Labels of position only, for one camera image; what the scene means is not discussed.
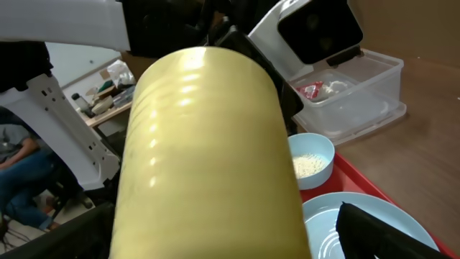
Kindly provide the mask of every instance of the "person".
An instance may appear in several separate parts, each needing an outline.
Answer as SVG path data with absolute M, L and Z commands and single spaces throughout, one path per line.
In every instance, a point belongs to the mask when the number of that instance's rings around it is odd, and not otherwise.
M 59 226 L 32 200 L 51 181 L 54 165 L 48 155 L 23 126 L 0 124 L 0 210 L 41 230 Z

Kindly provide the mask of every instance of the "white rice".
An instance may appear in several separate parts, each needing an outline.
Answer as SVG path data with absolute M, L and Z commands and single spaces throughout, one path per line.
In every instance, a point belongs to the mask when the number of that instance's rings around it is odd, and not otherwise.
M 297 178 L 312 176 L 327 166 L 326 161 L 322 157 L 314 154 L 295 157 L 293 158 L 293 162 Z

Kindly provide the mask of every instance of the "desk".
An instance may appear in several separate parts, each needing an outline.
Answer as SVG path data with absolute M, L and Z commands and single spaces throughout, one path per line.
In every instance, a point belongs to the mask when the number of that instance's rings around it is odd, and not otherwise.
M 407 116 L 337 151 L 460 255 L 460 68 L 398 58 Z
M 103 114 L 100 114 L 98 116 L 95 116 L 94 118 L 91 119 L 86 119 L 85 123 L 88 125 L 88 127 L 93 128 L 93 130 L 101 137 L 102 143 L 110 149 L 110 151 L 118 155 L 120 157 L 120 154 L 118 154 L 109 144 L 109 141 L 107 140 L 107 136 L 99 129 L 99 125 L 103 124 L 104 122 L 109 121 L 111 118 L 115 117 L 118 114 L 121 114 L 122 112 L 131 109 L 132 106 L 132 101 L 130 101 L 128 104 L 125 104 L 119 108 L 112 108 L 108 110 L 107 112 L 104 112 Z

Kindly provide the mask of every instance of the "light blue plate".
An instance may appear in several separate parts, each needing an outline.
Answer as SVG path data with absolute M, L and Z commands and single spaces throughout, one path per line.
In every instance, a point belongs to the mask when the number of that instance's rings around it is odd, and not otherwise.
M 395 205 L 366 194 L 338 192 L 318 196 L 303 204 L 303 218 L 314 259 L 345 258 L 339 234 L 336 232 L 336 221 L 342 202 L 353 204 L 425 245 L 439 250 L 426 230 Z

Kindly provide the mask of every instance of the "clear plastic container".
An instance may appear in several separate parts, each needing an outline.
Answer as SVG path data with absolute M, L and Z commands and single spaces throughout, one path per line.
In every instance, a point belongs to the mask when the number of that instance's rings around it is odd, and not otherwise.
M 323 81 L 335 94 L 313 102 L 300 98 L 304 109 L 294 118 L 305 130 L 327 136 L 335 145 L 375 130 L 406 113 L 399 102 L 401 59 L 364 50 L 335 69 L 326 69 L 291 81 L 293 88 Z

